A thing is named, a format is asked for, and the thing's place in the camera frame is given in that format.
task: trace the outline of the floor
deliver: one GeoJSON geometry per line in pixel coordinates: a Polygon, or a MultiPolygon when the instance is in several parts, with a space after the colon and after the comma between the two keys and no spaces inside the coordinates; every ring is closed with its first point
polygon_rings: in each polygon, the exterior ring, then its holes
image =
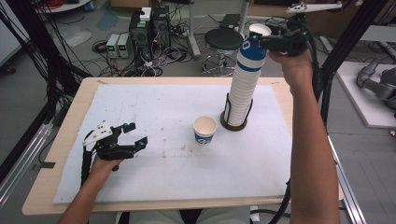
{"type": "MultiPolygon", "coordinates": [[[[106,39],[112,32],[127,31],[130,15],[129,12],[112,12],[107,4],[101,4],[94,12],[88,13],[83,9],[76,9],[73,12],[59,13],[54,18],[59,23],[66,23],[69,26],[77,25],[81,29],[91,30],[92,38],[73,48],[81,61],[88,61],[100,58],[91,50],[94,42],[106,39]]],[[[210,18],[202,17],[196,22],[196,24],[203,25],[202,29],[195,32],[202,57],[188,63],[173,63],[165,66],[164,77],[199,77],[201,75],[201,62],[210,54],[210,51],[204,46],[203,35],[200,34],[217,26],[215,22],[208,20],[210,18]]],[[[363,62],[375,55],[386,57],[383,52],[370,49],[367,45],[365,42],[359,43],[347,59],[363,62]]],[[[323,47],[318,42],[320,63],[326,59],[326,53],[322,51],[323,47]]],[[[17,68],[17,72],[8,74],[2,69],[0,74],[0,102],[2,102],[0,125],[3,127],[0,130],[0,162],[3,162],[47,100],[46,83],[39,76],[27,55],[22,51],[18,52],[10,62],[17,68]]],[[[120,60],[118,65],[122,66],[128,62],[128,60],[120,60]]],[[[393,63],[393,60],[386,58],[383,63],[393,63]]],[[[85,62],[84,65],[95,75],[100,74],[106,68],[106,64],[100,60],[95,63],[85,62]]],[[[280,71],[277,64],[267,60],[262,68],[262,75],[281,77],[280,71]]],[[[103,76],[110,76],[110,74],[104,73],[103,76]]],[[[56,134],[56,130],[57,127],[54,127],[48,140],[56,134]]],[[[396,219],[396,192],[394,190],[396,177],[393,172],[396,169],[396,142],[389,137],[388,130],[364,126],[337,78],[333,82],[328,131],[367,223],[394,222],[396,219]]],[[[48,149],[43,150],[42,159],[45,158],[48,149]]],[[[21,213],[24,200],[38,174],[37,165],[38,159],[35,158],[0,209],[2,223],[56,222],[59,216],[28,217],[21,213]]],[[[276,210],[277,205],[261,208],[276,210]]],[[[342,212],[341,215],[342,223],[349,223],[346,213],[342,212]]],[[[114,223],[115,216],[113,213],[94,214],[91,223],[114,223]]],[[[262,221],[258,223],[266,223],[270,218],[271,215],[261,215],[262,221]]],[[[284,217],[279,223],[289,223],[289,219],[284,217]]]]}

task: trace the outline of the paper cup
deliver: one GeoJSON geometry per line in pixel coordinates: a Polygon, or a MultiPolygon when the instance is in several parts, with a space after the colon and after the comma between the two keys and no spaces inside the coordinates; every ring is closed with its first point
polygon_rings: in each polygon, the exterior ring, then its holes
{"type": "Polygon", "coordinates": [[[198,144],[204,145],[210,143],[213,134],[218,128],[217,123],[210,117],[202,116],[194,122],[195,141],[198,144]]]}

